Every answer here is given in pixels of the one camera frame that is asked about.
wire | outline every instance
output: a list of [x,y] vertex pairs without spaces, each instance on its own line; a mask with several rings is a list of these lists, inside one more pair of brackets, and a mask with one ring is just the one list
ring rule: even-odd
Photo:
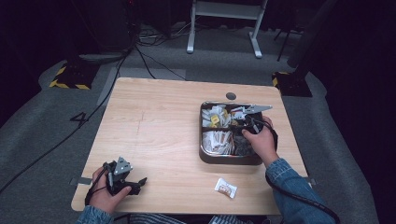
[[[178,38],[182,37],[183,35],[188,35],[189,33],[181,34],[181,32],[184,29],[186,29],[187,27],[189,27],[190,25],[191,25],[191,22],[185,24],[180,29],[177,29],[177,31],[175,33],[170,34],[170,38],[166,38],[164,35],[161,35],[161,34],[156,34],[152,29],[144,29],[140,33],[139,40],[136,42],[136,44],[139,45],[139,46],[142,46],[142,47],[160,46],[165,41],[178,39]],[[144,39],[144,38],[154,38],[154,41],[152,41],[150,43],[149,42],[144,42],[144,41],[141,40],[141,39]]]
[[182,77],[181,75],[175,73],[174,71],[172,71],[171,69],[169,69],[165,64],[157,62],[155,59],[153,59],[152,57],[148,56],[147,54],[145,54],[145,53],[143,53],[143,52],[141,52],[141,51],[139,51],[139,52],[140,52],[140,54],[142,54],[142,55],[144,55],[144,56],[150,58],[150,59],[151,59],[152,61],[154,61],[155,63],[161,65],[162,67],[164,67],[164,68],[165,68],[166,70],[168,70],[169,72],[171,72],[171,73],[175,74],[176,76],[182,78],[183,80],[187,81],[186,78],[184,78],[184,77]]
[[106,171],[106,167],[103,166],[103,170],[99,173],[99,175],[93,181],[92,186],[90,187],[90,189],[87,192],[87,195],[85,196],[85,200],[84,200],[85,201],[85,205],[90,204],[91,197],[96,191],[106,188],[106,186],[104,186],[104,187],[102,187],[100,189],[93,190],[96,187],[96,184],[99,182],[99,179],[102,178],[102,175],[105,173],[105,171]]
[[151,71],[149,70],[148,64],[146,63],[146,60],[145,60],[145,58],[143,57],[143,54],[142,54],[142,52],[140,51],[140,49],[139,49],[137,46],[136,46],[135,48],[136,48],[137,52],[139,52],[139,55],[140,55],[140,57],[142,58],[143,63],[145,64],[145,66],[146,66],[146,68],[147,68],[147,70],[148,70],[148,73],[151,75],[152,78],[157,79],[154,75],[152,75]]
[[325,205],[323,205],[321,203],[318,203],[318,202],[315,202],[315,201],[312,201],[312,200],[307,199],[305,197],[290,193],[290,192],[288,192],[288,191],[276,186],[273,182],[271,182],[271,180],[268,177],[268,175],[265,176],[265,179],[267,180],[268,185],[271,186],[271,188],[276,189],[280,193],[282,193],[282,194],[284,194],[284,195],[286,195],[288,197],[291,197],[292,199],[295,199],[295,200],[300,201],[302,203],[306,203],[308,205],[316,207],[317,209],[319,209],[319,210],[325,212],[326,214],[328,214],[329,216],[331,216],[334,219],[335,223],[337,223],[337,224],[341,222],[340,218],[337,216],[337,214],[335,214],[332,209],[326,207]]
[[277,151],[277,139],[278,139],[278,136],[277,136],[277,133],[276,133],[275,129],[271,126],[271,124],[270,124],[269,122],[265,121],[265,120],[261,121],[261,120],[258,120],[258,119],[254,119],[254,118],[251,117],[250,115],[245,115],[245,118],[249,118],[249,119],[251,119],[251,120],[254,120],[254,121],[256,121],[256,122],[259,122],[259,123],[262,124],[264,127],[266,127],[267,129],[270,130],[272,136],[274,137],[275,151]]
[[[123,64],[123,62],[125,61],[126,57],[129,55],[131,51],[129,50],[129,52],[124,56],[124,58],[122,59],[119,67],[117,68],[117,74],[120,73],[120,68]],[[12,182],[14,182],[14,180],[16,180],[19,176],[21,176],[24,172],[26,172],[29,168],[31,168],[33,165],[35,165],[36,163],[38,163],[40,160],[42,160],[44,157],[46,157],[48,154],[50,154],[53,150],[55,150],[57,147],[59,147],[61,144],[63,144],[66,140],[68,140],[74,133],[76,133],[95,113],[96,111],[98,111],[98,109],[105,103],[107,97],[110,95],[116,80],[117,80],[117,74],[114,76],[114,80],[113,83],[111,85],[110,91],[107,93],[105,99],[102,101],[101,104],[99,104],[99,106],[97,106],[93,112],[91,112],[91,114],[88,116],[87,119],[83,120],[78,127],[73,130],[69,135],[66,136],[66,138],[64,138],[61,142],[59,142],[57,145],[55,145],[54,147],[52,147],[50,150],[48,150],[47,152],[45,152],[43,155],[41,155],[40,157],[38,157],[37,159],[35,159],[33,162],[31,162],[29,165],[27,165],[24,169],[22,169],[19,173],[17,173],[16,175],[14,175],[1,189],[0,189],[0,195],[3,193],[3,191],[12,184]]]

hazard tape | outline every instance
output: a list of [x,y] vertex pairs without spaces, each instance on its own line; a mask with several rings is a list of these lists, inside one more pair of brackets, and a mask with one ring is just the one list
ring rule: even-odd
[[287,73],[287,72],[274,72],[274,73],[272,74],[273,85],[274,85],[274,87],[276,87],[277,89],[279,89],[279,83],[278,83],[276,77],[279,76],[279,75],[290,75],[290,73]]
[[81,76],[76,76],[75,74],[68,72],[67,63],[64,63],[49,86],[65,89],[90,90],[92,87],[91,82],[91,80],[82,80]]

metal stand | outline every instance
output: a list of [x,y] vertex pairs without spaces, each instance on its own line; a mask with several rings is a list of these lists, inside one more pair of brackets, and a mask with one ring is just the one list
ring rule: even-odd
[[[279,37],[280,33],[282,33],[282,30],[280,30],[279,33],[277,33],[276,37],[274,38],[274,41],[277,40],[277,38]],[[285,45],[286,45],[286,43],[288,42],[290,33],[291,33],[291,30],[288,30],[288,31],[287,31],[287,34],[286,34],[286,37],[285,37],[285,39],[283,40],[282,48],[280,49],[280,52],[279,52],[279,54],[277,55],[277,59],[276,59],[278,62],[279,62],[279,60],[280,60],[280,56],[282,56],[283,49],[285,48]]]
[[262,24],[262,16],[264,15],[266,5],[267,0],[263,0],[261,6],[244,6],[224,3],[200,2],[193,0],[191,8],[191,29],[189,43],[187,45],[187,52],[194,52],[195,16],[201,15],[256,21],[254,32],[249,32],[248,36],[256,58],[261,58],[262,52],[260,51],[259,43],[257,42],[256,37],[257,33],[259,32],[260,25]]

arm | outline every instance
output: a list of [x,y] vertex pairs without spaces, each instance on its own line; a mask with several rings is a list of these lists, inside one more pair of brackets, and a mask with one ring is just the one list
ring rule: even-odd
[[113,216],[111,214],[116,209],[117,205],[124,199],[131,187],[125,187],[118,194],[112,196],[106,188],[106,173],[99,176],[104,168],[101,167],[92,175],[92,183],[96,178],[100,178],[93,188],[93,195],[90,199],[90,204],[85,206],[84,211],[79,216],[77,224],[85,223],[112,223]]
[[[272,126],[270,119],[263,118]],[[267,168],[266,175],[272,183],[288,192],[324,204],[306,181],[285,160],[279,158],[275,150],[274,138],[267,128],[264,127],[258,134],[246,130],[242,131],[242,134],[262,158]],[[274,197],[286,223],[334,223],[332,217],[316,207],[292,199],[277,190],[274,190]]]

denim sleeve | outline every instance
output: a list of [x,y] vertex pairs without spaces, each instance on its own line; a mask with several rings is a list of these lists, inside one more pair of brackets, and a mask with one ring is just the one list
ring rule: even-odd
[[[271,163],[266,174],[274,185],[324,205],[323,200],[312,190],[306,180],[299,176],[284,159]],[[277,190],[274,190],[274,197],[286,223],[335,223],[331,216],[318,208],[292,199]]]
[[98,208],[87,205],[79,216],[76,224],[113,223],[113,217]]

